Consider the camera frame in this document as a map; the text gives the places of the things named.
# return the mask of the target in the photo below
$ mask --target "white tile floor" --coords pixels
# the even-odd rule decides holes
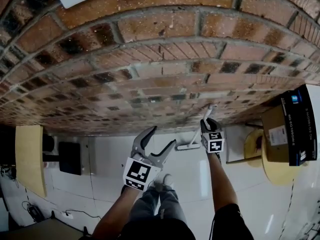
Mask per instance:
[[[228,127],[227,148],[221,154],[223,168],[237,192],[243,218],[255,239],[292,240],[303,226],[310,222],[317,210],[320,197],[319,163],[310,162],[292,184],[272,185],[262,167],[253,168],[246,163],[226,165],[226,159],[240,159],[244,136],[251,129]],[[152,137],[146,152],[159,153],[169,141],[178,144],[192,138],[192,132],[159,134]],[[22,206],[22,201],[36,204],[46,217],[54,211],[61,221],[92,233],[98,218],[81,212],[71,212],[73,219],[61,212],[67,209],[85,211],[102,217],[116,201],[123,186],[122,175],[130,155],[134,136],[71,138],[81,143],[82,175],[61,172],[58,168],[45,169],[47,197],[41,198],[19,184],[0,177],[1,187],[13,218],[18,224],[33,223]],[[164,171],[173,175],[174,188],[187,218],[188,226],[197,240],[207,240],[214,217],[210,171],[203,148],[172,151]]]

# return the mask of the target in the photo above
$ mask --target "jeans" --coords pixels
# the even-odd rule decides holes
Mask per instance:
[[[161,205],[158,214],[155,215],[159,197]],[[143,193],[142,197],[135,201],[129,215],[129,222],[153,217],[177,219],[187,224],[185,214],[178,201],[177,193],[170,186],[164,186],[160,192],[150,186]]]

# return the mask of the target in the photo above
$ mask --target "brown cardboard box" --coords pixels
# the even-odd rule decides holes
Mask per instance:
[[[289,163],[288,143],[271,145],[270,130],[286,125],[283,108],[278,105],[262,114],[263,130],[266,137],[267,159],[270,162]]]

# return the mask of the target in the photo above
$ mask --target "white paper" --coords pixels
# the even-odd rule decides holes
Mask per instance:
[[[286,127],[281,125],[269,130],[271,146],[288,144]]]

